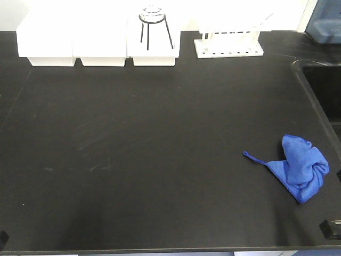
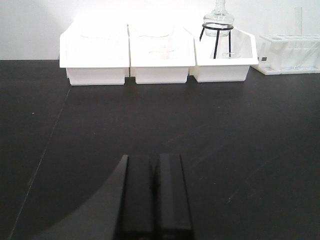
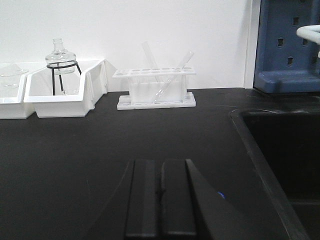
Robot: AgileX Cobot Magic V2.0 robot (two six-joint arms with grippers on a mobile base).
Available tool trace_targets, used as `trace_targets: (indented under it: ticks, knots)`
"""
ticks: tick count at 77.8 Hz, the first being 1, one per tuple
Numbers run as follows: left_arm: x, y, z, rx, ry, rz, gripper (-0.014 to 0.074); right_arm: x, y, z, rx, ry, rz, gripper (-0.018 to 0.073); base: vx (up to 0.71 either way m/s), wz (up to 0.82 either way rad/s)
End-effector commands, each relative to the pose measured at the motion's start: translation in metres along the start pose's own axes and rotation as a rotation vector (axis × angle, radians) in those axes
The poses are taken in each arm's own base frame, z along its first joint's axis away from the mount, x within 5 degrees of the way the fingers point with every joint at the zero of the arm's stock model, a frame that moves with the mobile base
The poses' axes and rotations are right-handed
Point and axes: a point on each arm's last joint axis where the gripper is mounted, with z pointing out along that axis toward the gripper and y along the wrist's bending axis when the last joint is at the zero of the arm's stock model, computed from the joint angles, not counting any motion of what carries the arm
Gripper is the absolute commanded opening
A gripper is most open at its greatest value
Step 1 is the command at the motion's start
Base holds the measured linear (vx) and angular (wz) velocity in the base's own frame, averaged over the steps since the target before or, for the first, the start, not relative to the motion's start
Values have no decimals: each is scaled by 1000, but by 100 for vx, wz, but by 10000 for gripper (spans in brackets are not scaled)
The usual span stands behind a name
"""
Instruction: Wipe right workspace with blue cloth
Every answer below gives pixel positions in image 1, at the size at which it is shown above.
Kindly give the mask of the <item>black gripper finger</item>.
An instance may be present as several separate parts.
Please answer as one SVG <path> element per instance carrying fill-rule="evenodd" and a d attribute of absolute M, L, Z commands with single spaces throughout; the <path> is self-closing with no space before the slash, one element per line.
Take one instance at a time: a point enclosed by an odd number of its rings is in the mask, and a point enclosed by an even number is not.
<path fill-rule="evenodd" d="M 7 241 L 9 240 L 9 235 L 1 230 L 0 232 L 0 246 L 5 246 L 7 244 Z"/>
<path fill-rule="evenodd" d="M 323 220 L 319 224 L 320 230 L 323 233 L 325 239 L 340 239 L 340 220 Z"/>

